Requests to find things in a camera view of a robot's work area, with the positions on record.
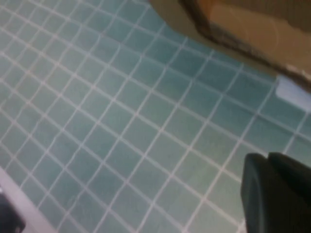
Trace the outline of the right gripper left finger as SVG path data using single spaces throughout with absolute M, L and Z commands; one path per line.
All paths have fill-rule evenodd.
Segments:
M 287 186 L 268 156 L 246 155 L 241 199 L 248 233 L 311 231 L 311 200 L 304 200 Z

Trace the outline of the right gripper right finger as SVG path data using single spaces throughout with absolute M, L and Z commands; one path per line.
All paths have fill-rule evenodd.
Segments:
M 279 152 L 268 154 L 268 161 L 287 186 L 304 200 L 311 200 L 311 168 Z

